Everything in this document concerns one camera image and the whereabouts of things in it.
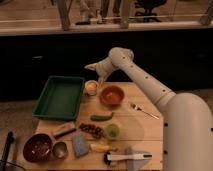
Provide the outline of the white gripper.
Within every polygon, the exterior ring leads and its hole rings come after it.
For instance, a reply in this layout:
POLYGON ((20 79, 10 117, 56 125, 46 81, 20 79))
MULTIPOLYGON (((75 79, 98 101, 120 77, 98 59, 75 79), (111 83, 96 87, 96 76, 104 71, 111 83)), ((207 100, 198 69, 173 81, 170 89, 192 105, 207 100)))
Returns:
POLYGON ((88 64, 84 68, 92 71, 96 70, 99 76, 98 83, 100 86, 105 82, 105 79, 117 70, 117 67, 113 64, 113 61, 109 57, 99 61, 97 64, 88 64))

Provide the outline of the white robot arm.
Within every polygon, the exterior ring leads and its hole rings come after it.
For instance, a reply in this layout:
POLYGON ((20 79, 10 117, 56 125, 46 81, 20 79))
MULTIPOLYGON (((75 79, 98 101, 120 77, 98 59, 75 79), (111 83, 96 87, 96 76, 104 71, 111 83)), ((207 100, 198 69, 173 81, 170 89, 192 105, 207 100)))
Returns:
POLYGON ((192 93, 175 93, 133 62, 133 51, 114 47, 108 56, 86 65, 99 84, 121 69, 163 115, 163 171, 213 171, 213 113, 192 93))

